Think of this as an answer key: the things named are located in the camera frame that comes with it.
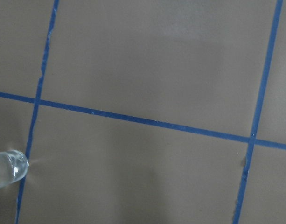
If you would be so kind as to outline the clear glass sauce bottle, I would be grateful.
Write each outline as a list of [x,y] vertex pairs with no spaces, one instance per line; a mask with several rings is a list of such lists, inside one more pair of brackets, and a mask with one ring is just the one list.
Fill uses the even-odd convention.
[[23,179],[29,162],[24,153],[17,150],[0,152],[0,189]]

